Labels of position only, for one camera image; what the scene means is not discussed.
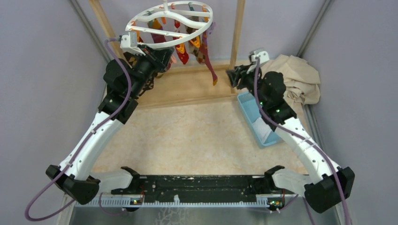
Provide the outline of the wooden hanger stand frame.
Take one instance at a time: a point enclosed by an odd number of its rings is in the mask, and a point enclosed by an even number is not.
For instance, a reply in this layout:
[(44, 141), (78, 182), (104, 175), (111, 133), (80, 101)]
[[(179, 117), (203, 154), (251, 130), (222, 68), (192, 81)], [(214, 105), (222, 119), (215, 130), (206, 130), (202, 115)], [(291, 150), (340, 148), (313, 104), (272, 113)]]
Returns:
[(182, 105), (206, 104), (236, 100), (239, 90), (232, 88), (225, 70), (231, 61), (214, 60), (218, 82), (210, 82), (210, 71), (205, 65), (174, 64), (165, 75), (154, 80), (154, 88), (138, 99), (139, 109), (153, 109)]

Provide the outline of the brown yellow argyle sock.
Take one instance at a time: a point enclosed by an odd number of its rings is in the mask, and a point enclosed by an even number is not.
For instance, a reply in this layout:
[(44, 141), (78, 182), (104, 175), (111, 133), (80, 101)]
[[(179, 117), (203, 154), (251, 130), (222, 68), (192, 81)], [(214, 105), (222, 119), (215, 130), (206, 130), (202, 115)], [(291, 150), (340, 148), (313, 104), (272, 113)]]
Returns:
[(137, 62), (136, 55), (133, 55), (130, 52), (124, 52), (123, 55), (125, 57), (126, 62), (132, 68)]

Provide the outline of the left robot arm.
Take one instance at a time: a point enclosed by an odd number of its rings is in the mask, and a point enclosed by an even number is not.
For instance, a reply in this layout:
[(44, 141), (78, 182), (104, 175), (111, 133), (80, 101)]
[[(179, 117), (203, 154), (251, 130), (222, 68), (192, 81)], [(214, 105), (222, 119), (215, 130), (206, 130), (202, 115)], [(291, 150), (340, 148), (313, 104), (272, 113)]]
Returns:
[(139, 45), (144, 55), (136, 56), (131, 67), (122, 59), (110, 61), (103, 76), (107, 94), (98, 107), (91, 126), (71, 154), (59, 165), (50, 165), (46, 175), (80, 205), (97, 195), (117, 189), (129, 194), (140, 190), (138, 173), (129, 167), (114, 172), (92, 173), (92, 167), (107, 143), (126, 124), (138, 105), (144, 86), (157, 73), (165, 72), (174, 48), (152, 49)]

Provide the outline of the white sock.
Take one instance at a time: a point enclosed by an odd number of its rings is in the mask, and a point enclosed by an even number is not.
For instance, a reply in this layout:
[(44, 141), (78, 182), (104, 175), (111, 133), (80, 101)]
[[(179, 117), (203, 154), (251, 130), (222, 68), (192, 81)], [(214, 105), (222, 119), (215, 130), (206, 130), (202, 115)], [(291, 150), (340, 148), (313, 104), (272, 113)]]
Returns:
[(256, 119), (252, 123), (255, 137), (260, 145), (266, 146), (275, 140), (275, 135), (270, 126), (262, 118)]

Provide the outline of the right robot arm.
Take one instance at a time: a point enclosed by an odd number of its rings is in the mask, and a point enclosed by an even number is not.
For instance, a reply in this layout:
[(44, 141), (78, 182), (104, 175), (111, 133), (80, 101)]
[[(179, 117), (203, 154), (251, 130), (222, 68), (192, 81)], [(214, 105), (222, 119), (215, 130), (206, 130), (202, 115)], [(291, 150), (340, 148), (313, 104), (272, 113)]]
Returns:
[(342, 168), (331, 160), (304, 129), (295, 111), (283, 98), (286, 87), (283, 74), (267, 72), (264, 77), (248, 72), (248, 66), (226, 70), (233, 88), (249, 90), (260, 104), (261, 118), (285, 141), (305, 166), (307, 174), (293, 172), (284, 167), (274, 167), (264, 180), (270, 193), (287, 189), (306, 198), (311, 208), (323, 213), (342, 204), (349, 215), (346, 199), (350, 196), (355, 174), (349, 167)]

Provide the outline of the white round clip hanger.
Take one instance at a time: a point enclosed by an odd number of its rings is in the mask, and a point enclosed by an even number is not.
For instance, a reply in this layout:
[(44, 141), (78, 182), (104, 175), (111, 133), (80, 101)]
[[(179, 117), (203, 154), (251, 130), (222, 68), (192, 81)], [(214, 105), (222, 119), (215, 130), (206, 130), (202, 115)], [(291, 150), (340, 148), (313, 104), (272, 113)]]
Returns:
[[(135, 31), (138, 47), (175, 47), (188, 42), (212, 26), (212, 8), (203, 2), (184, 0), (163, 3), (148, 8), (134, 16), (126, 25), (125, 31)], [(174, 20), (180, 22), (180, 33), (175, 32)]]

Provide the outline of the light blue plastic basket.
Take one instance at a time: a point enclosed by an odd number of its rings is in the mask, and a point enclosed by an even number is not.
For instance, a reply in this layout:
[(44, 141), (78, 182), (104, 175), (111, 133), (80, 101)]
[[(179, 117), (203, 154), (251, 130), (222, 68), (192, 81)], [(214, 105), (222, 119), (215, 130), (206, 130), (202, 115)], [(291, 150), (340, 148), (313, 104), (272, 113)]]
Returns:
[(282, 141), (269, 125), (263, 121), (252, 94), (249, 92), (239, 93), (237, 95), (237, 102), (259, 148), (263, 149)]

